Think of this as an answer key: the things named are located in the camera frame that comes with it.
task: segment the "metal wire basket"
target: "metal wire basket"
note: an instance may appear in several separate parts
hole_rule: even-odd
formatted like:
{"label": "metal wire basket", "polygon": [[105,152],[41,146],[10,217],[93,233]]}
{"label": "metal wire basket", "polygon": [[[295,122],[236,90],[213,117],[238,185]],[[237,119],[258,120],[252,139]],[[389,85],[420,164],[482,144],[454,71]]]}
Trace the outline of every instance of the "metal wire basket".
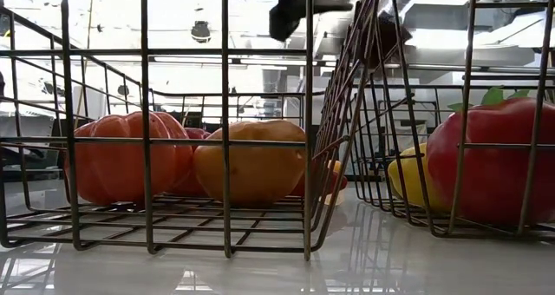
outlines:
{"label": "metal wire basket", "polygon": [[[395,24],[397,28],[398,37],[400,37],[401,28],[396,0],[392,0],[393,11],[395,13]],[[484,8],[519,8],[519,7],[546,7],[545,14],[545,33],[541,53],[541,64],[539,70],[527,70],[524,74],[519,73],[515,75],[510,71],[505,71],[504,75],[477,75],[476,71],[489,71],[488,69],[476,68],[473,66],[473,34],[474,34],[474,19],[476,10]],[[384,212],[392,213],[395,217],[405,219],[413,226],[427,227],[428,230],[438,237],[444,238],[475,238],[475,239],[525,239],[525,240],[543,240],[552,241],[555,228],[550,224],[530,224],[527,216],[530,215],[532,201],[531,194],[534,189],[534,174],[538,172],[536,160],[538,155],[550,153],[548,150],[552,148],[552,144],[539,144],[540,133],[540,117],[542,115],[542,107],[548,104],[544,103],[545,99],[549,99],[550,89],[553,87],[546,86],[546,80],[552,79],[552,74],[548,70],[548,57],[549,57],[549,42],[552,29],[552,15],[553,15],[553,0],[547,2],[536,3],[477,3],[477,0],[470,0],[469,6],[469,24],[468,24],[468,45],[466,50],[466,64],[464,67],[464,86],[410,86],[408,81],[408,68],[403,55],[403,49],[400,44],[396,47],[401,55],[400,70],[402,72],[402,85],[388,84],[388,79],[385,72],[384,55],[385,52],[379,51],[381,61],[381,74],[383,76],[381,82],[375,82],[373,75],[370,75],[370,82],[367,86],[365,98],[362,100],[363,107],[360,113],[353,110],[349,115],[352,117],[353,124],[356,124],[356,137],[355,145],[351,150],[351,166],[353,167],[354,176],[357,179],[356,192],[360,200],[364,200],[372,206],[379,207]],[[375,29],[375,39],[380,42],[380,32]],[[469,95],[471,89],[487,89],[485,86],[473,86],[472,82],[480,80],[509,80],[509,81],[537,81],[537,87],[531,86],[511,86],[500,87],[501,89],[533,89],[537,90],[537,97],[535,102],[535,117],[533,121],[533,128],[531,139],[527,144],[509,144],[510,142],[487,142],[477,143],[468,142],[467,127],[468,112],[471,108],[469,104]],[[405,93],[401,99],[393,101],[390,98],[392,89],[404,89]],[[431,102],[422,102],[414,99],[414,92],[416,89],[430,89],[435,93],[435,99]],[[434,132],[443,121],[441,120],[440,98],[438,97],[438,90],[441,92],[446,89],[458,89],[462,91],[462,104],[460,108],[461,131],[460,141],[458,142],[458,159],[457,159],[457,172],[456,172],[456,186],[454,188],[453,201],[450,204],[451,209],[449,212],[437,213],[433,211],[430,206],[430,197],[428,190],[430,185],[427,183],[426,171],[428,170],[424,163],[424,156],[426,152],[422,151],[420,144],[426,142],[427,138]],[[382,92],[383,101],[377,101],[377,92]],[[418,118],[419,112],[427,112],[428,116],[433,116],[428,119],[427,127],[420,128],[420,121]],[[405,122],[404,132],[400,131],[399,118],[395,117],[402,113],[403,121]],[[360,114],[360,119],[356,123],[356,117]],[[405,140],[406,145],[403,147],[401,141]],[[411,155],[402,154],[403,149],[414,147],[414,152]],[[468,151],[476,151],[481,148],[491,151],[492,155],[495,153],[502,153],[500,151],[507,151],[508,148],[525,149],[529,152],[529,164],[527,172],[520,173],[522,177],[526,178],[526,190],[523,192],[523,199],[521,207],[519,208],[519,222],[518,224],[503,225],[476,222],[469,218],[463,218],[460,213],[461,193],[464,189],[463,181],[465,180],[464,160]],[[403,159],[415,160],[417,167],[416,175],[418,181],[414,185],[408,185],[403,178],[403,166],[400,165]],[[396,169],[400,175],[401,187],[396,189],[392,186],[389,177],[388,166],[396,164]],[[423,204],[415,204],[408,200],[408,189],[417,186],[421,189],[420,195],[423,199]],[[491,213],[496,213],[496,207],[490,208]]]}
{"label": "metal wire basket", "polygon": [[[307,30],[312,30],[312,0],[307,0]],[[374,0],[361,0],[358,4],[354,26],[349,29],[347,41],[343,45],[341,58],[336,63],[336,71],[330,80],[330,85],[325,92],[313,92],[311,79],[305,82],[304,93],[290,94],[271,94],[281,99],[293,97],[300,100],[301,114],[297,116],[301,125],[309,129],[312,123],[312,99],[315,95],[324,95],[324,105],[322,112],[322,122],[317,136],[307,137],[306,142],[271,142],[271,141],[230,141],[228,136],[228,125],[230,120],[229,108],[233,108],[235,100],[233,97],[245,96],[264,96],[268,94],[230,94],[228,88],[228,58],[231,55],[280,55],[281,50],[255,50],[255,49],[230,49],[227,37],[223,36],[222,49],[150,49],[147,40],[147,0],[141,1],[142,15],[142,40],[141,49],[79,49],[70,43],[69,39],[69,5],[68,1],[62,0],[62,37],[55,36],[47,30],[42,29],[25,18],[14,12],[1,8],[3,14],[10,18],[10,45],[8,51],[0,51],[0,56],[10,57],[12,64],[13,97],[2,96],[3,102],[11,102],[15,106],[15,117],[17,133],[14,137],[0,138],[3,147],[11,147],[19,150],[23,155],[25,148],[32,147],[30,144],[47,143],[46,150],[62,152],[69,160],[70,170],[65,172],[66,179],[66,206],[45,208],[37,207],[31,203],[29,183],[27,182],[27,163],[22,157],[21,172],[23,177],[23,197],[25,201],[26,213],[8,215],[6,196],[7,190],[4,184],[0,184],[0,243],[5,247],[17,247],[32,242],[49,243],[71,243],[77,250],[87,250],[98,245],[111,246],[143,246],[150,253],[157,253],[159,250],[172,248],[188,248],[224,251],[226,257],[231,257],[237,251],[250,252],[302,252],[305,259],[310,258],[310,253],[318,250],[325,238],[330,224],[330,220],[336,203],[339,181],[334,185],[331,192],[329,205],[324,205],[323,185],[329,183],[331,170],[324,164],[338,159],[338,148],[345,146],[349,151],[353,143],[355,126],[358,124],[355,116],[352,123],[347,123],[348,111],[360,110],[363,101],[364,82],[367,70],[363,69],[362,81],[358,87],[353,87],[354,73],[362,68],[365,63],[364,56],[368,51],[361,54],[357,49],[358,43],[368,41],[363,37],[362,30],[373,28],[375,24],[376,3]],[[224,33],[227,30],[227,0],[222,0],[223,16],[222,24]],[[17,35],[15,24],[22,26],[44,36],[50,40],[49,50],[20,50],[16,49]],[[306,51],[289,51],[296,55],[306,56],[309,64],[306,68],[306,76],[312,77],[313,60],[313,37],[307,37]],[[56,49],[56,45],[61,45],[61,49]],[[148,86],[148,57],[160,55],[187,55],[187,54],[221,54],[222,57],[222,91],[221,94],[168,94],[145,88]],[[140,55],[142,58],[142,79],[140,81],[125,75],[114,67],[100,61],[93,56],[124,56]],[[49,56],[52,68],[44,68],[34,64],[27,58],[30,56]],[[56,58],[63,60],[63,75],[56,73],[54,68]],[[82,63],[93,62],[104,69],[105,85],[103,88],[90,86],[82,78],[75,79],[70,63],[73,57],[79,57]],[[63,96],[53,92],[52,102],[33,102],[22,100],[17,93],[17,72],[16,66],[19,62],[33,66],[37,69],[49,72],[52,81],[56,85],[56,80],[62,80],[66,87]],[[123,96],[114,95],[113,86],[108,86],[108,75],[117,75],[122,81],[122,86],[127,89],[138,89],[140,91],[139,103],[134,103],[127,98],[127,91]],[[74,129],[76,126],[93,120],[89,115],[90,101],[88,92],[82,92],[82,104],[85,114],[74,114],[74,108],[80,103],[76,103],[72,94],[72,85],[81,86],[82,90],[94,90],[94,92],[105,95],[108,105],[108,113],[111,103],[119,102],[125,104],[126,113],[130,111],[142,111],[143,129],[142,138],[123,139],[123,138],[79,138],[75,137]],[[355,107],[350,106],[351,96],[355,97]],[[202,98],[201,107],[204,107],[204,100],[208,97],[217,96],[221,98],[222,115],[221,127],[224,136],[221,141],[212,141],[211,144],[221,145],[224,151],[226,165],[229,164],[229,149],[231,145],[244,146],[265,146],[295,148],[302,146],[307,153],[306,161],[306,182],[305,199],[299,197],[285,198],[269,209],[238,209],[230,207],[229,203],[229,180],[225,183],[224,200],[219,203],[209,198],[187,198],[173,195],[161,195],[152,197],[150,187],[151,166],[149,155],[151,146],[160,144],[171,145],[205,145],[206,141],[200,140],[157,140],[149,136],[148,131],[148,112],[163,102],[155,102],[164,97],[182,99],[185,103],[190,97]],[[55,113],[55,127],[65,128],[67,134],[60,134],[56,137],[48,136],[26,136],[21,130],[20,106],[39,108]],[[185,104],[181,107],[182,114],[185,115]],[[145,160],[145,206],[139,209],[133,204],[116,203],[110,206],[95,206],[82,202],[78,197],[75,184],[75,145],[79,143],[95,144],[141,144]],[[344,174],[344,164],[349,160],[349,153],[341,159],[342,167],[339,175]],[[0,163],[0,177],[5,176],[3,164]]]}

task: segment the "glossy white surface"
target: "glossy white surface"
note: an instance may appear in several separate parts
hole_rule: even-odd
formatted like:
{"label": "glossy white surface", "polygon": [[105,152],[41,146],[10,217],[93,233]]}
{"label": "glossy white surface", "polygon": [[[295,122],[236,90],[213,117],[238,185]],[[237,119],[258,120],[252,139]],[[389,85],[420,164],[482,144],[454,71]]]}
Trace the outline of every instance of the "glossy white surface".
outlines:
{"label": "glossy white surface", "polygon": [[[36,203],[59,199],[50,197],[53,186],[42,187],[50,191],[35,192]],[[436,239],[353,193],[310,263],[301,254],[226,259],[222,252],[151,256],[144,248],[34,244],[0,252],[0,294],[555,294],[552,246]]]}

